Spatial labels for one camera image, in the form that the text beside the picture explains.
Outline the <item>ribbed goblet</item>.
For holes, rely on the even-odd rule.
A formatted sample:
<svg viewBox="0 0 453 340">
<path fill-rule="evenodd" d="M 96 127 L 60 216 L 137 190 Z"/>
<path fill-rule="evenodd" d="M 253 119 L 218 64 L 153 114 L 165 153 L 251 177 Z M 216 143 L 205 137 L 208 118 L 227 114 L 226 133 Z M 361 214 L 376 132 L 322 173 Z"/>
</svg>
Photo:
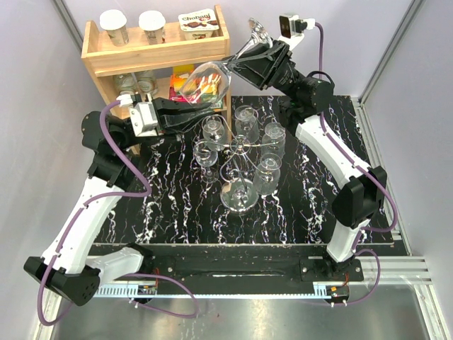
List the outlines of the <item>ribbed goblet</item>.
<svg viewBox="0 0 453 340">
<path fill-rule="evenodd" d="M 207 147 L 219 152 L 225 148 L 227 134 L 224 122 L 218 115 L 211 115 L 202 121 L 202 135 L 207 143 Z"/>
<path fill-rule="evenodd" d="M 239 106 L 234 117 L 236 134 L 244 136 L 249 142 L 257 142 L 260 137 L 258 111 L 252 106 Z"/>
<path fill-rule="evenodd" d="M 261 154 L 275 154 L 283 158 L 285 154 L 286 132 L 279 123 L 268 123 L 262 138 Z"/>
<path fill-rule="evenodd" d="M 267 153 L 260 158 L 253 177 L 253 186 L 259 195 L 270 195 L 277 189 L 281 166 L 282 160 L 276 154 Z"/>
</svg>

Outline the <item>chrome wine glass rack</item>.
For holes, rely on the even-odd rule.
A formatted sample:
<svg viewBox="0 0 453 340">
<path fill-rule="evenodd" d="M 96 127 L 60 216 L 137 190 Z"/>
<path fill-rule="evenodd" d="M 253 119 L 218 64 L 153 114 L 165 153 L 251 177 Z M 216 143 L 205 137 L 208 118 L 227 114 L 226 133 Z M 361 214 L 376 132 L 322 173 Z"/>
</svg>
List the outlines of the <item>chrome wine glass rack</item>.
<svg viewBox="0 0 453 340">
<path fill-rule="evenodd" d="M 227 136 L 226 121 L 222 116 Z M 259 195 L 253 186 L 255 170 L 260 162 L 263 135 L 257 142 L 249 142 L 244 136 L 236 134 L 227 136 L 227 144 L 218 153 L 218 160 L 212 170 L 218 173 L 218 178 L 223 180 L 220 191 L 222 205 L 232 213 L 244 214 L 251 210 Z"/>
</svg>

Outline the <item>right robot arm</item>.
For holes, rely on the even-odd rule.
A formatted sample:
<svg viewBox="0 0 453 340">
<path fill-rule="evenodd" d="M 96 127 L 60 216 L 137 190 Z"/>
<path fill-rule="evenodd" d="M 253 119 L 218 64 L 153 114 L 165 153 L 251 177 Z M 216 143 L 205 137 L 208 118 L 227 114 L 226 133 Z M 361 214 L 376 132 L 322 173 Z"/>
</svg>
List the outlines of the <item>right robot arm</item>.
<svg viewBox="0 0 453 340">
<path fill-rule="evenodd" d="M 307 75 L 299 72 L 287 43 L 258 43 L 225 62 L 229 71 L 257 89 L 272 87 L 288 97 L 280 107 L 280 123 L 333 175 L 339 188 L 332 203 L 336 225 L 326 249 L 330 258 L 321 265 L 329 280 L 340 279 L 347 273 L 346 261 L 354 256 L 359 234 L 383 206 L 386 171 L 358 157 L 329 127 L 323 114 L 330 107 L 334 81 L 320 69 Z"/>
</svg>

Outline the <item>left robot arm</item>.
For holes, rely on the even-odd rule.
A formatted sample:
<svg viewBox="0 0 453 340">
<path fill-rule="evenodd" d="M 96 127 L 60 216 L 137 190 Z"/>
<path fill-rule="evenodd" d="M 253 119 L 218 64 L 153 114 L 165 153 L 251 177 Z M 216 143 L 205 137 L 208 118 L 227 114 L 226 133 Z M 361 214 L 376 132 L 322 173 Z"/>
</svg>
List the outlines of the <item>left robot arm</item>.
<svg viewBox="0 0 453 340">
<path fill-rule="evenodd" d="M 152 275 L 153 254 L 138 244 L 94 260 L 88 259 L 88 253 L 121 198 L 144 198 L 151 193 L 137 168 L 139 157 L 127 156 L 127 149 L 143 139 L 164 136 L 173 140 L 174 127 L 211 113 L 206 104 L 193 106 L 164 98 L 140 101 L 136 95 L 124 95 L 84 117 L 82 145 L 94 157 L 81 195 L 53 243 L 24 264 L 25 272 L 40 284 L 38 302 L 48 289 L 83 306 L 106 283 L 129 274 L 138 280 Z"/>
</svg>

